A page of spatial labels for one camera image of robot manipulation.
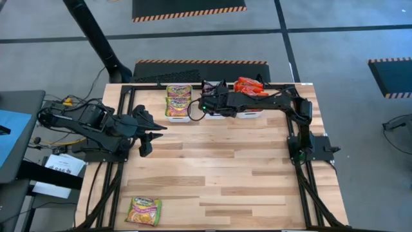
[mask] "orange snack bag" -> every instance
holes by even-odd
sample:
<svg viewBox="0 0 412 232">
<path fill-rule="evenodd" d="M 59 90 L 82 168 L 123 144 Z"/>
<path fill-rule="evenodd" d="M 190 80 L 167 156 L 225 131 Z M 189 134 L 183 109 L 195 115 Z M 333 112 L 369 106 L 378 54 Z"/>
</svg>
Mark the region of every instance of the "orange snack bag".
<svg viewBox="0 0 412 232">
<path fill-rule="evenodd" d="M 245 89 L 245 88 L 247 89 L 248 92 L 249 91 L 252 91 L 254 93 L 263 92 L 262 88 L 258 88 L 258 87 L 255 87 L 255 86 L 249 86 L 249 85 L 245 84 L 244 82 L 241 82 L 241 83 L 237 82 L 234 86 L 234 91 L 235 92 L 241 92 L 242 89 Z"/>
<path fill-rule="evenodd" d="M 249 96 L 262 96 L 262 97 L 269 96 L 269 93 L 264 93 L 264 92 L 255 93 L 250 88 L 243 88 L 240 92 L 244 93 L 244 94 L 247 94 Z"/>
<path fill-rule="evenodd" d="M 239 77 L 238 82 L 245 83 L 246 85 L 255 86 L 255 87 L 263 89 L 262 83 L 260 83 L 259 81 L 255 81 L 253 79 L 247 78 L 247 77 Z"/>
</svg>

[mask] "small white container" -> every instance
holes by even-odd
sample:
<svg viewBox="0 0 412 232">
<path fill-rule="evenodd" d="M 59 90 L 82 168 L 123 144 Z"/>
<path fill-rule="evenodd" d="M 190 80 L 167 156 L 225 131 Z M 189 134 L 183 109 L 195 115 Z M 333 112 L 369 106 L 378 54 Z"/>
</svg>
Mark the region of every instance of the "small white container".
<svg viewBox="0 0 412 232">
<path fill-rule="evenodd" d="M 190 84 L 185 84 L 185 83 L 177 83 L 177 84 L 170 84 L 169 86 L 190 86 L 191 87 L 191 99 L 193 100 L 193 87 Z M 189 116 L 186 117 L 169 117 L 166 116 L 167 120 L 169 120 L 169 122 L 190 122 L 191 119 L 189 118 Z"/>
<path fill-rule="evenodd" d="M 206 113 L 205 119 L 207 119 L 207 120 L 216 120 L 216 119 L 225 119 L 225 118 L 224 118 L 224 116 L 222 116 L 218 113 L 215 113 L 214 115 L 210 115 L 210 114 Z"/>
<path fill-rule="evenodd" d="M 255 119 L 259 117 L 262 114 L 263 110 L 261 111 L 246 111 L 242 113 L 237 113 L 236 117 L 239 119 Z"/>
</svg>

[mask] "white paper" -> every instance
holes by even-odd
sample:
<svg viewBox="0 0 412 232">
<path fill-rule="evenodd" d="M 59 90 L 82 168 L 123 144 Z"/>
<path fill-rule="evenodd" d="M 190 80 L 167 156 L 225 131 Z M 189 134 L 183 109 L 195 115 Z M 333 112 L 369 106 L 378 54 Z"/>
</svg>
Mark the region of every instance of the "white paper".
<svg viewBox="0 0 412 232">
<path fill-rule="evenodd" d="M 46 162 L 47 168 L 69 173 L 75 176 L 80 173 L 80 170 L 84 165 L 85 162 L 83 160 L 72 157 L 68 154 L 50 155 L 49 159 Z M 37 182 L 33 188 L 33 191 L 36 193 L 67 199 L 69 197 L 71 189 L 58 187 L 53 184 Z"/>
</svg>

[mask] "wood plank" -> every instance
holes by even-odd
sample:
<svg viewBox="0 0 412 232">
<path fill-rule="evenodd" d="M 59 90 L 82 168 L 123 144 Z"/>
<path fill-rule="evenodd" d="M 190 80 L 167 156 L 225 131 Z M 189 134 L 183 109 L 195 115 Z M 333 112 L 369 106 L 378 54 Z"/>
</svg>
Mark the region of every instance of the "wood plank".
<svg viewBox="0 0 412 232">
<path fill-rule="evenodd" d="M 158 196 L 207 196 L 220 195 L 217 186 L 124 186 L 122 196 L 158 195 Z"/>
<path fill-rule="evenodd" d="M 298 195 L 294 187 L 222 187 L 222 196 L 285 196 Z"/>
<path fill-rule="evenodd" d="M 230 225 L 236 228 L 285 229 L 292 227 L 290 217 L 230 217 Z"/>
<path fill-rule="evenodd" d="M 127 185 L 204 186 L 205 177 L 147 177 L 139 179 L 129 179 Z"/>
<path fill-rule="evenodd" d="M 285 196 L 205 196 L 200 206 L 282 206 Z"/>
</svg>

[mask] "snack bag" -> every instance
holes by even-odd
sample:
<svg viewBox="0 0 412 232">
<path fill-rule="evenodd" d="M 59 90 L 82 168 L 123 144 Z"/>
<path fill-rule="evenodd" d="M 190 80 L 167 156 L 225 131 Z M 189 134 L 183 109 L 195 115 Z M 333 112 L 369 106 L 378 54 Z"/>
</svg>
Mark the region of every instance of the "snack bag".
<svg viewBox="0 0 412 232">
<path fill-rule="evenodd" d="M 255 87 L 263 89 L 262 83 L 260 83 L 259 81 L 255 81 L 253 79 L 247 78 L 247 77 L 239 77 L 238 82 L 245 83 L 246 85 L 255 86 Z"/>
<path fill-rule="evenodd" d="M 235 91 L 235 92 L 241 92 L 242 89 L 244 89 L 244 88 L 247 88 L 247 91 L 248 91 L 248 92 L 249 92 L 249 91 L 252 91 L 252 92 L 254 92 L 254 93 L 261 93 L 261 92 L 263 92 L 263 89 L 262 89 L 262 88 L 258 88 L 258 87 L 255 87 L 255 86 L 249 86 L 249 85 L 246 85 L 245 83 L 242 83 L 242 82 L 237 82 L 237 83 L 235 84 L 235 86 L 234 86 L 234 91 Z"/>
<path fill-rule="evenodd" d="M 211 84 L 205 80 L 201 81 L 201 94 L 214 95 L 216 92 L 216 87 L 227 87 L 225 80 L 221 80 L 218 84 Z"/>
<path fill-rule="evenodd" d="M 125 222 L 157 226 L 161 208 L 162 201 L 159 199 L 153 200 L 144 197 L 133 197 Z"/>
<path fill-rule="evenodd" d="M 166 97 L 166 112 L 168 117 L 186 117 L 191 97 Z"/>
<path fill-rule="evenodd" d="M 247 94 L 249 96 L 261 96 L 261 97 L 269 96 L 269 93 L 265 93 L 265 92 L 255 93 L 250 88 L 243 88 L 240 92 Z"/>
<path fill-rule="evenodd" d="M 192 86 L 168 86 L 167 96 L 168 97 L 191 97 L 192 96 Z"/>
</svg>

